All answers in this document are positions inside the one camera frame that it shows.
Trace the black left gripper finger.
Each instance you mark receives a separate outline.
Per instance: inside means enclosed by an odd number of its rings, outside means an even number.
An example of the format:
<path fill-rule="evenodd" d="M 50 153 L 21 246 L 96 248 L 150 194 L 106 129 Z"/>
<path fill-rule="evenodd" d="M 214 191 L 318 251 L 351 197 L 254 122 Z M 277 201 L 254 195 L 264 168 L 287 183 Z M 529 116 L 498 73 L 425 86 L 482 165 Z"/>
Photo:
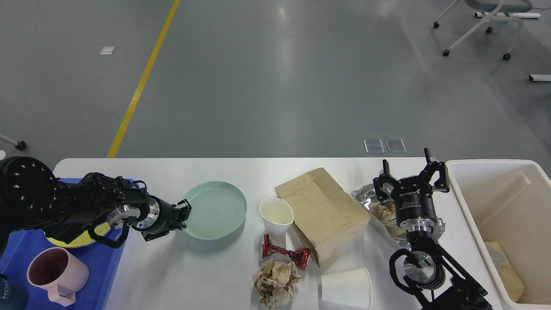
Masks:
<path fill-rule="evenodd" d="M 177 222 L 185 222 L 191 214 L 192 207 L 187 199 L 172 205 L 171 217 Z"/>
<path fill-rule="evenodd" d="M 144 241 L 149 242 L 149 241 L 153 241 L 154 239 L 164 237 L 168 235 L 171 231 L 175 231 L 175 230 L 182 231 L 186 227 L 187 227 L 187 224 L 185 222 L 171 223 L 167 227 L 159 228 L 158 232 L 142 232 L 142 236 L 144 238 Z"/>

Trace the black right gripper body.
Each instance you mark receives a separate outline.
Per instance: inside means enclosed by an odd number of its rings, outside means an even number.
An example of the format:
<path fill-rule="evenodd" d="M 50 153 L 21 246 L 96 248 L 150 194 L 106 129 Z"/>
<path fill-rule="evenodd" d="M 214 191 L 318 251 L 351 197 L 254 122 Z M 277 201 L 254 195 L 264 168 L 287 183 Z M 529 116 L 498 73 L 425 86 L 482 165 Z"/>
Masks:
<path fill-rule="evenodd" d="M 394 188 L 392 198 L 396 207 L 396 224 L 406 232 L 433 233 L 437 216 L 431 189 Z"/>

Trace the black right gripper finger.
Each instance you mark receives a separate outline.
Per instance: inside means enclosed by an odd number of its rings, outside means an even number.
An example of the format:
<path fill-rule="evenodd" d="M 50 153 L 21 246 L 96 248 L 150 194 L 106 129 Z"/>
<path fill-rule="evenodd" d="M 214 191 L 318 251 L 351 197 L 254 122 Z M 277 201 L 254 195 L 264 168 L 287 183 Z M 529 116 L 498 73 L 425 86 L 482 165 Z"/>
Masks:
<path fill-rule="evenodd" d="M 432 159 L 429 148 L 424 149 L 426 165 L 417 176 L 417 186 L 422 193 L 449 192 L 447 167 L 443 161 Z"/>
<path fill-rule="evenodd" d="M 373 179 L 375 197 L 380 204 L 393 202 L 402 189 L 402 183 L 390 173 L 387 160 L 382 160 L 382 170 L 378 177 Z"/>

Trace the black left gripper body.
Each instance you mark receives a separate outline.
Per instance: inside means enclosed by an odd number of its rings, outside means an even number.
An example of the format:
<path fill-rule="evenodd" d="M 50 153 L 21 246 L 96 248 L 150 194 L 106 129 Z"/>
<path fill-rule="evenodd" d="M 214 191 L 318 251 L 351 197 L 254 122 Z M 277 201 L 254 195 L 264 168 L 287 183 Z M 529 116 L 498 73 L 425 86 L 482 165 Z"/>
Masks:
<path fill-rule="evenodd" d="M 138 222 L 138 232 L 142 234 L 163 234 L 169 231 L 171 223 L 177 217 L 177 208 L 162 199 L 150 196 L 149 213 Z"/>

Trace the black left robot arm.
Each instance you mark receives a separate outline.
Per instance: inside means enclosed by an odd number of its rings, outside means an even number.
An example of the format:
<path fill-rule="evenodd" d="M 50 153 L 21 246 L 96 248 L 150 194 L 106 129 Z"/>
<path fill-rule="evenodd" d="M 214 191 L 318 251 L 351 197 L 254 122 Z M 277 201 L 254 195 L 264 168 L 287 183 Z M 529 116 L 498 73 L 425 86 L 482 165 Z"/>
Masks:
<path fill-rule="evenodd" d="M 0 168 L 1 251 L 12 232 L 32 229 L 65 243 L 88 232 L 119 248 L 131 228 L 145 241 L 186 228 L 192 210 L 186 199 L 174 205 L 150 195 L 140 180 L 92 172 L 65 183 L 41 161 L 22 156 L 2 159 Z"/>

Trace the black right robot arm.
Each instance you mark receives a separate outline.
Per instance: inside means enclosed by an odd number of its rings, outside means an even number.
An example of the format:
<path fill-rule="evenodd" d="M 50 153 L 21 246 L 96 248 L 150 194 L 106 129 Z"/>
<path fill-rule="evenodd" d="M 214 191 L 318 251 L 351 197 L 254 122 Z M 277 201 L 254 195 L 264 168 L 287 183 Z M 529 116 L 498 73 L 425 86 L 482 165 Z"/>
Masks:
<path fill-rule="evenodd" d="M 394 203 L 397 226 L 410 249 L 398 249 L 389 259 L 394 284 L 415 296 L 424 310 L 491 310 L 486 289 L 435 239 L 438 224 L 433 193 L 449 192 L 447 168 L 424 149 L 426 165 L 418 175 L 396 179 L 387 160 L 374 178 L 380 203 Z"/>

